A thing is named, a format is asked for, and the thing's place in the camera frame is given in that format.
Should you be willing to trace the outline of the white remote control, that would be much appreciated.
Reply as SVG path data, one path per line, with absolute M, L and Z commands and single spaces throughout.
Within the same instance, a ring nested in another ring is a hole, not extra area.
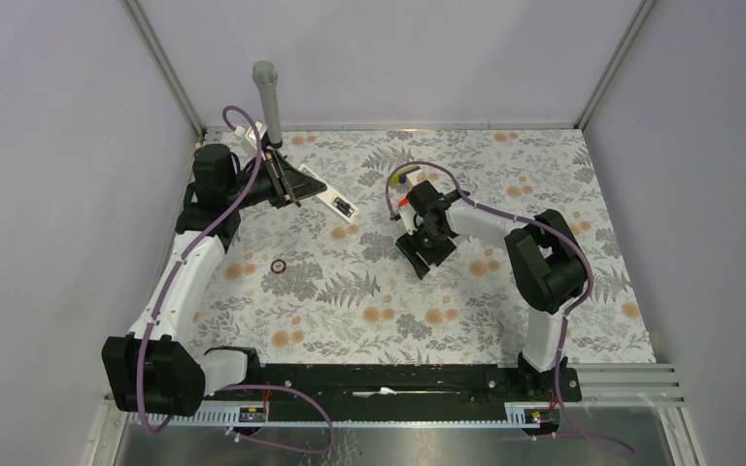
M 335 189 L 328 181 L 323 179 L 321 176 L 313 172 L 307 165 L 304 163 L 301 163 L 297 169 L 302 172 L 303 174 L 317 180 L 320 183 L 323 183 L 325 185 L 325 191 L 319 193 L 317 195 L 317 198 L 326 206 L 328 207 L 333 213 L 341 217 L 343 220 L 348 222 L 349 224 L 353 224 L 356 222 L 356 219 L 359 217 L 359 209 L 358 207 L 350 201 L 350 199 L 343 194 L 341 194 L 337 189 Z M 334 198 L 340 197 L 345 199 L 347 202 L 349 202 L 354 208 L 355 213 L 351 217 L 343 216 L 341 213 L 339 213 L 332 205 L 332 201 Z

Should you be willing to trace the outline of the black AAA battery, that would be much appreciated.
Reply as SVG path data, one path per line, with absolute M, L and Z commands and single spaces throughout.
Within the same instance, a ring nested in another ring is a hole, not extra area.
M 343 216 L 351 217 L 355 213 L 355 208 L 343 198 L 334 198 L 332 205 Z

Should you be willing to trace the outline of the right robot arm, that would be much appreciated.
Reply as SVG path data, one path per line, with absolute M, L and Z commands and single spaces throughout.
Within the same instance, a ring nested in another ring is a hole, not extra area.
M 562 215 L 546 210 L 533 218 L 478 204 L 454 190 L 438 191 L 430 182 L 414 185 L 393 215 L 405 226 L 396 247 L 419 279 L 455 250 L 466 236 L 504 250 L 517 289 L 531 308 L 518 375 L 520 391 L 541 400 L 557 386 L 565 304 L 582 295 L 589 281 L 587 259 Z

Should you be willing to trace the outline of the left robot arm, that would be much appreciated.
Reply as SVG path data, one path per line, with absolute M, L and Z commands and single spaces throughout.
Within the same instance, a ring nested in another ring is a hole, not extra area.
M 226 387 L 241 399 L 259 393 L 263 376 L 254 350 L 217 347 L 190 354 L 184 341 L 192 315 L 236 236 L 241 210 L 261 203 L 283 208 L 327 190 L 275 150 L 256 152 L 242 165 L 224 144 L 196 150 L 192 176 L 156 291 L 127 334 L 109 337 L 101 351 L 123 412 L 192 416 L 205 397 Z

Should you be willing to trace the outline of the floral patterned mat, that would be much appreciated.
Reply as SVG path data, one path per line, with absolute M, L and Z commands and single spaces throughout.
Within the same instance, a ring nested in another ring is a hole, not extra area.
M 388 173 L 417 159 L 499 209 L 559 211 L 593 266 L 570 317 L 572 363 L 652 363 L 648 330 L 578 130 L 289 132 L 284 154 L 355 203 L 349 224 L 317 199 L 244 210 L 238 236 L 192 317 L 186 348 L 255 349 L 269 363 L 500 363 L 517 358 L 528 308 L 506 254 L 458 238 L 419 280 L 395 241 Z

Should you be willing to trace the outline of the grey microphone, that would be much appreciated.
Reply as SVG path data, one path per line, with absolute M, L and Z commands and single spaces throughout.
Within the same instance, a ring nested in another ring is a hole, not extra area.
M 280 149 L 283 145 L 283 137 L 277 93 L 278 73 L 273 62 L 270 60 L 255 62 L 253 80 L 259 94 L 264 123 L 267 126 L 268 145 L 273 149 Z

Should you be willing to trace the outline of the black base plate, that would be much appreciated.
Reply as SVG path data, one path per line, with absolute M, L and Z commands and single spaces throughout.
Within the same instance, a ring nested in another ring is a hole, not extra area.
M 568 403 L 582 400 L 576 370 L 559 377 L 535 375 L 516 366 L 495 364 L 266 364 L 250 369 L 236 390 L 213 394 L 215 401 L 271 402 L 314 399 L 320 407 L 351 400 L 418 402 L 476 401 L 550 405 L 560 395 Z

